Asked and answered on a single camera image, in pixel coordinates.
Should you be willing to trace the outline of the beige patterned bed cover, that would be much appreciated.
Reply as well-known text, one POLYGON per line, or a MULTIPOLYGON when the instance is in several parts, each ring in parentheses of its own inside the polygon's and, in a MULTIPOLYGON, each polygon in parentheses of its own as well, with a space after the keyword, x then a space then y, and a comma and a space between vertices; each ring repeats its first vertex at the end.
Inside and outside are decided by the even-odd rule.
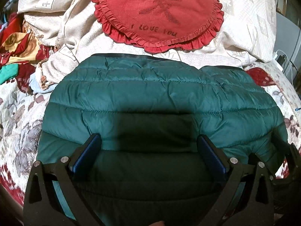
MULTIPOLYGON (((224 22, 209 45, 199 50, 170 49, 159 58, 205 65, 244 67, 256 60, 269 62, 277 31, 274 0, 220 0, 224 22)), ((91 0, 19 0, 26 32, 46 46, 58 49, 37 65, 42 88, 59 83, 79 63, 93 54, 144 55, 142 48, 116 43, 102 31, 91 0)))

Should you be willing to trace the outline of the teal quilted puffer jacket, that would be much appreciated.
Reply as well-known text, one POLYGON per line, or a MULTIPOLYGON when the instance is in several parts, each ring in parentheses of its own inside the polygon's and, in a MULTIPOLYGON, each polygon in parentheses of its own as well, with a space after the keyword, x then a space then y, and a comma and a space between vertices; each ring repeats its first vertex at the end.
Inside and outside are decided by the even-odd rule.
POLYGON ((126 54, 93 55, 61 80, 37 158, 57 162, 94 133, 101 150, 74 184, 106 225, 199 224, 223 187, 198 154, 201 134, 273 173, 284 155, 271 136, 288 138, 281 110, 244 70, 126 54))

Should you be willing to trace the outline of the red ruffled heart pillow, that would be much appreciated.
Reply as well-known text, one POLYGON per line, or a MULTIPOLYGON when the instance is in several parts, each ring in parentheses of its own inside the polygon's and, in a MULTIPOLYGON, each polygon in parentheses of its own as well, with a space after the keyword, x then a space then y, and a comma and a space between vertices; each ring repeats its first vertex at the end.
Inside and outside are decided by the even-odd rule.
POLYGON ((207 46, 224 22, 219 0, 91 1, 107 36, 152 54, 207 46))

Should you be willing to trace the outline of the light blue cloth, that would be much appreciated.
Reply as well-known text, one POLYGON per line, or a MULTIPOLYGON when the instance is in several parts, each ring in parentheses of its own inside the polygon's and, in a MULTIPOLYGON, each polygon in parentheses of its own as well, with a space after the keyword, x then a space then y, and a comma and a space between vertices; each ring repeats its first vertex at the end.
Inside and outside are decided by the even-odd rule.
POLYGON ((36 94, 36 93, 41 93, 41 94, 50 93, 56 88, 56 86, 57 86, 57 84, 52 84, 47 89, 43 90, 39 86, 39 83, 36 80, 35 74, 33 73, 33 74, 30 75, 29 87, 33 90, 33 94, 36 94))

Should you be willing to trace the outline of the bright green cloth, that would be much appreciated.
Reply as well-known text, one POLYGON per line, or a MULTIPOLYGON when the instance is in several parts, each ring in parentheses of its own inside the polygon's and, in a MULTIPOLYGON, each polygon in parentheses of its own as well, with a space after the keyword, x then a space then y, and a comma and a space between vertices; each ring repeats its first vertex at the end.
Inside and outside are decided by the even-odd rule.
POLYGON ((0 84, 15 78, 18 75, 18 64, 4 65, 0 69, 0 84))

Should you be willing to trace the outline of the red gold floral cloth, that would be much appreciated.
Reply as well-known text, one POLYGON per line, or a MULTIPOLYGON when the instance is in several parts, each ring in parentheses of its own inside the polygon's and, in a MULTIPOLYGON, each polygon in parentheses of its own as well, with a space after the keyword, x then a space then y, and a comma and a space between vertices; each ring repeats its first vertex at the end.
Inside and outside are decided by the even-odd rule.
POLYGON ((53 52, 54 48, 43 45, 33 32, 25 32, 20 14, 11 14, 7 27, 1 29, 1 66, 37 63, 53 52))

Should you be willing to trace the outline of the floral white red blanket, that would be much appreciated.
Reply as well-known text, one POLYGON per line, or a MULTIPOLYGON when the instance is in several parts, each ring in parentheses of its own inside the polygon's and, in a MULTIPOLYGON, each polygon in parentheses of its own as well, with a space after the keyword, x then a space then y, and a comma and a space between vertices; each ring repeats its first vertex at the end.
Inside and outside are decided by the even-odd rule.
MULTIPOLYGON (((289 143, 300 149, 300 99, 278 67, 254 62, 243 68, 272 96, 284 116, 289 143)), ((29 89, 31 64, 19 65, 15 78, 1 84, 1 185, 17 204, 24 193, 36 154, 49 93, 29 89)))

